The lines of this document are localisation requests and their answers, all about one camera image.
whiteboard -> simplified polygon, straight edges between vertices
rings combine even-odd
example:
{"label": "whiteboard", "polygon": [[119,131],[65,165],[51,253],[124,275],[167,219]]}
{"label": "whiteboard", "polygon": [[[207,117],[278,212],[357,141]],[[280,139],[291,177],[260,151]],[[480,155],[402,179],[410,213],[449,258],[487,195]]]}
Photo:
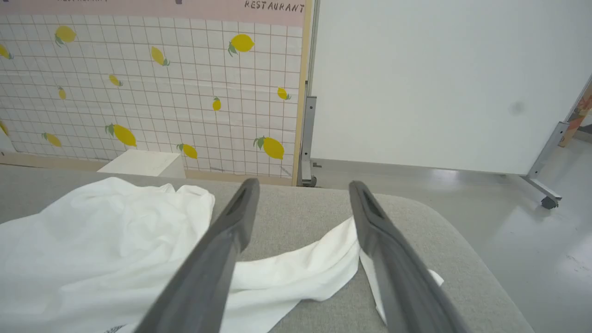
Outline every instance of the whiteboard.
{"label": "whiteboard", "polygon": [[592,73],[590,0],[322,0],[313,158],[527,174]]}

partition board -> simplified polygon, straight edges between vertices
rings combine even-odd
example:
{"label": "partition board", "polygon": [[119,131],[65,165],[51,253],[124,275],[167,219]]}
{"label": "partition board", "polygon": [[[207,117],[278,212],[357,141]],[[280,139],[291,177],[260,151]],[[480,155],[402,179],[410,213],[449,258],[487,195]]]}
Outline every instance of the partition board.
{"label": "partition board", "polygon": [[292,178],[305,0],[0,2],[0,124],[17,151]]}
{"label": "partition board", "polygon": [[527,174],[592,72],[592,2],[322,0],[312,157]]}

gray cushion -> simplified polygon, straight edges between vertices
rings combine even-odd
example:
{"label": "gray cushion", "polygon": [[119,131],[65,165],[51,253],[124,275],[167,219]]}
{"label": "gray cushion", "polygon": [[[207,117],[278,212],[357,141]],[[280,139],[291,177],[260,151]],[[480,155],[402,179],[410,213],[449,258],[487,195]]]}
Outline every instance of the gray cushion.
{"label": "gray cushion", "polygon": [[[0,222],[35,214],[73,190],[110,174],[0,165]],[[184,184],[215,195],[220,214],[240,184],[116,175],[135,185]],[[444,279],[442,288],[474,332],[532,333],[516,305],[458,231],[433,209],[401,197],[376,195],[426,265]],[[252,240],[242,260],[265,258],[320,239],[350,215],[343,190],[262,185]],[[358,273],[325,302],[301,302],[272,332],[385,332],[368,281]]]}

white box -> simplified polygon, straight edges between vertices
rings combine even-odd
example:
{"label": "white box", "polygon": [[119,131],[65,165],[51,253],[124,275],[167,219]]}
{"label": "white box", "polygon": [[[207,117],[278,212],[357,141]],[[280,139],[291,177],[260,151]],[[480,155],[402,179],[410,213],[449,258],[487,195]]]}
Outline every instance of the white box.
{"label": "white box", "polygon": [[97,172],[185,178],[180,153],[148,152],[130,149]]}

gray floor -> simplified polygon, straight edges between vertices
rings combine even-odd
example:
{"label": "gray floor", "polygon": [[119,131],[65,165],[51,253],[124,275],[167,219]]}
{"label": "gray floor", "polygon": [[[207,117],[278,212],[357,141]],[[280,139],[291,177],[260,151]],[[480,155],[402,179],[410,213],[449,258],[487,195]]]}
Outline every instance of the gray floor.
{"label": "gray floor", "polygon": [[365,182],[442,214],[485,261],[535,332],[592,331],[592,144],[557,148],[539,179],[558,208],[516,176],[316,160],[318,187]]}

